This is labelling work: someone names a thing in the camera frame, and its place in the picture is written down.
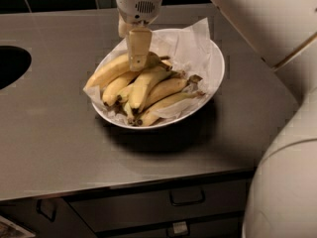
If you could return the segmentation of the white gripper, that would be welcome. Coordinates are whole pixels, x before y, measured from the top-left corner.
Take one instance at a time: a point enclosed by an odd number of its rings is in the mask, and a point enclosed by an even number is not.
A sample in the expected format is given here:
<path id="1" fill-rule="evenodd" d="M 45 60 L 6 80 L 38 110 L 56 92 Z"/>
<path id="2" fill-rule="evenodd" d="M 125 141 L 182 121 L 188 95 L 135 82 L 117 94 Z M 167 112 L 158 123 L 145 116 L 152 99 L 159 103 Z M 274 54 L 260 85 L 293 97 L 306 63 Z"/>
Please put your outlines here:
<path id="1" fill-rule="evenodd" d="M 161 3 L 162 0 L 116 0 L 121 15 L 118 21 L 119 37 L 126 36 L 127 24 L 151 24 L 159 15 Z M 126 41 L 130 70 L 140 71 L 148 58 L 152 31 L 146 27 L 134 28 L 127 34 Z"/>

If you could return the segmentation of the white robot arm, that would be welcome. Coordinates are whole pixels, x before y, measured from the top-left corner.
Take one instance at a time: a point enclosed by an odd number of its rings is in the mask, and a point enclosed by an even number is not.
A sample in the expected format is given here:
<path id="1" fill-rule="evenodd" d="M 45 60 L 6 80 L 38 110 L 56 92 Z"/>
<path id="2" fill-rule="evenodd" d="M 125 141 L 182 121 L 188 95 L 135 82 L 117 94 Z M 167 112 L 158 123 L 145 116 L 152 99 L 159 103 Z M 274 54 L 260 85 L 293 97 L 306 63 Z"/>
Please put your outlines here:
<path id="1" fill-rule="evenodd" d="M 190 238 L 316 238 L 317 0 L 210 2 L 229 70 L 216 102 L 164 129 L 111 128 L 155 170 L 207 168 L 213 189 Z"/>

